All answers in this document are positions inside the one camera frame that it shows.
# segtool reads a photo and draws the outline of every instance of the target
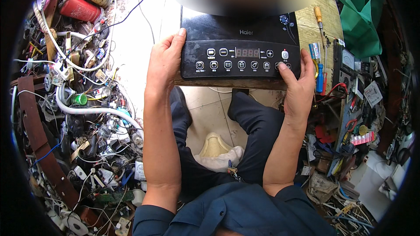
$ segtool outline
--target forearm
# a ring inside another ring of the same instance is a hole
[[[144,93],[144,174],[149,186],[181,188],[181,163],[172,128],[169,92]]]
[[[280,189],[293,184],[306,125],[306,121],[296,124],[290,118],[286,117],[284,119],[262,176],[263,187],[270,195],[276,194]],[[267,190],[270,190],[272,186],[276,187],[276,191],[270,193]]]

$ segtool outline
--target wooden table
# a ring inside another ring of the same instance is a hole
[[[334,37],[343,39],[340,15],[335,0],[316,0],[314,4],[307,8],[296,11],[297,28],[299,32],[300,47],[309,51],[308,44],[322,42],[318,23],[315,18],[314,7],[319,6],[322,12],[323,29],[330,41]],[[321,54],[322,64],[324,64],[324,51]],[[333,68],[333,48],[327,49],[327,88],[332,88],[332,68]],[[287,86],[282,80],[193,80],[185,81],[181,74],[177,73],[175,84],[181,86],[210,86],[210,87],[235,87],[235,88],[256,88],[270,90],[286,90]]]

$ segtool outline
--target tiled floor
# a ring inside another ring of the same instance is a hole
[[[116,21],[124,19],[137,3],[138,0],[118,0]],[[181,7],[175,0],[144,0],[141,6],[153,28],[156,42],[179,30]],[[121,66],[118,76],[136,108],[137,117],[143,118],[144,88],[153,46],[152,34],[139,8],[125,22],[114,26],[114,29],[115,49],[111,52],[114,68]],[[227,116],[231,93],[218,93],[208,87],[181,88],[193,118],[187,137],[187,146],[190,146],[193,154],[201,151],[209,132],[220,134],[231,146],[246,146],[248,135]],[[217,89],[221,92],[231,91],[229,88]],[[263,105],[277,105],[277,91],[253,90],[251,94]]]

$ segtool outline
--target haier logo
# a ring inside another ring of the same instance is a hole
[[[254,31],[248,31],[248,30],[239,30],[239,34],[242,35],[252,35],[254,33]]]

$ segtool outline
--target electronic parts pile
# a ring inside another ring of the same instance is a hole
[[[147,190],[142,119],[110,59],[116,1],[36,0],[14,59],[13,140],[64,235],[127,235]]]

